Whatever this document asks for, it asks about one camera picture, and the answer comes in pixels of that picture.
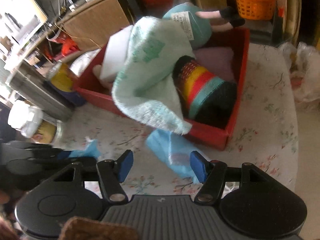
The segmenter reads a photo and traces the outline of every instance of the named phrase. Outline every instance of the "metal rivet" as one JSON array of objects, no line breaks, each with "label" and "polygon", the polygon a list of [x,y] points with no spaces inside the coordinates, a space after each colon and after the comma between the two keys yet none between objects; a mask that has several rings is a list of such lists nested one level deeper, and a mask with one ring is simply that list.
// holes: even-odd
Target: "metal rivet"
[{"label": "metal rivet", "polygon": [[125,195],[120,194],[120,193],[112,194],[110,196],[110,200],[113,201],[113,202],[124,201],[125,200]]},{"label": "metal rivet", "polygon": [[200,194],[197,196],[197,199],[201,202],[210,202],[213,200],[213,197],[209,194]]}]

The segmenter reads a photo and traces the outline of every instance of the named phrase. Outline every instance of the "stuffed toy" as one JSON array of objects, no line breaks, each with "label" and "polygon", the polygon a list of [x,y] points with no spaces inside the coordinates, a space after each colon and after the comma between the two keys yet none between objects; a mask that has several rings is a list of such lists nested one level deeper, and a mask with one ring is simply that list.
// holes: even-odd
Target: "stuffed toy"
[{"label": "stuffed toy", "polygon": [[[203,12],[198,6],[189,2],[173,7],[163,16],[163,19],[180,23],[192,49],[198,49],[206,44],[212,32],[224,32],[245,23],[245,20],[240,18],[232,7]],[[229,22],[223,25],[210,25],[209,19],[225,19]]]}]

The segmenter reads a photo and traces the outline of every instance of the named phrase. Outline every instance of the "teal fabric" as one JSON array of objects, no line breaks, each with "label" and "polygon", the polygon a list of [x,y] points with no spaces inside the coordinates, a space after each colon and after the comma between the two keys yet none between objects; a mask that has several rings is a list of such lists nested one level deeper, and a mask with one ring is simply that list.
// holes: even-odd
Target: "teal fabric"
[{"label": "teal fabric", "polygon": [[198,17],[195,14],[198,11],[202,11],[198,6],[195,6],[192,3],[183,3],[173,7],[163,16],[163,19],[170,20],[172,13],[189,12],[191,28],[194,36],[194,40],[189,42],[193,49],[199,49],[202,47],[207,43],[212,35],[210,20]]},{"label": "teal fabric", "polygon": [[112,88],[116,106],[128,117],[154,128],[186,134],[192,125],[183,120],[172,71],[192,48],[173,21],[143,17],[133,27],[127,59]]},{"label": "teal fabric", "polygon": [[190,105],[189,110],[189,118],[193,120],[199,109],[202,106],[202,103],[211,95],[211,93],[214,93],[214,91],[223,83],[225,82],[219,77],[214,77],[211,80],[209,80],[203,88],[199,91],[199,93],[196,95],[195,99],[192,101]]}]

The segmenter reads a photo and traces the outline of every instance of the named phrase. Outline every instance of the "striped knitted cushion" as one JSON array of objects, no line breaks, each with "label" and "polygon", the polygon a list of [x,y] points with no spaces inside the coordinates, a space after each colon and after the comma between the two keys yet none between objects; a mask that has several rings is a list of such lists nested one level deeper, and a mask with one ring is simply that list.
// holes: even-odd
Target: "striped knitted cushion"
[{"label": "striped knitted cushion", "polygon": [[173,79],[189,119],[219,127],[227,124],[236,100],[236,84],[215,76],[189,56],[177,61]]}]

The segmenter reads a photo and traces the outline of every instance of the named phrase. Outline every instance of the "red object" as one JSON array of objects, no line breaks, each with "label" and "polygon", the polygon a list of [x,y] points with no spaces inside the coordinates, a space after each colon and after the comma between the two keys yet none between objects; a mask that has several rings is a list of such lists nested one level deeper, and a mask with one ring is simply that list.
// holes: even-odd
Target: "red object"
[{"label": "red object", "polygon": [[284,17],[284,8],[282,8],[282,7],[278,8],[278,16],[281,17],[281,18]]},{"label": "red object", "polygon": [[173,6],[173,0],[142,0],[147,9],[158,13],[163,16]]},{"label": "red object", "polygon": [[71,39],[70,37],[67,37],[64,41],[61,49],[61,54],[65,57],[72,52],[79,51],[78,45]]},{"label": "red object", "polygon": [[[193,126],[190,132],[185,137],[191,141],[205,143],[214,146],[219,150],[224,150],[228,138],[232,135],[236,125],[236,119],[241,102],[241,96],[244,86],[244,78],[246,74],[246,65],[249,50],[250,32],[246,28],[235,28],[227,32],[213,33],[205,47],[231,47],[234,52],[232,61],[232,71],[235,79],[238,82],[237,100],[230,116],[226,128],[219,129],[206,124],[198,123],[192,120],[185,119]],[[89,103],[111,111],[114,114],[125,116],[113,103],[112,97],[103,94],[106,90],[100,84],[99,80],[92,73],[92,68],[95,65],[101,65],[106,46],[96,55],[91,61],[87,69],[82,73],[80,78],[75,82],[75,90],[80,93]]]},{"label": "red object", "polygon": [[214,78],[214,74],[207,70],[207,72],[204,72],[195,80],[192,90],[187,98],[188,109],[190,109],[193,100],[196,98],[203,86],[212,78]]}]

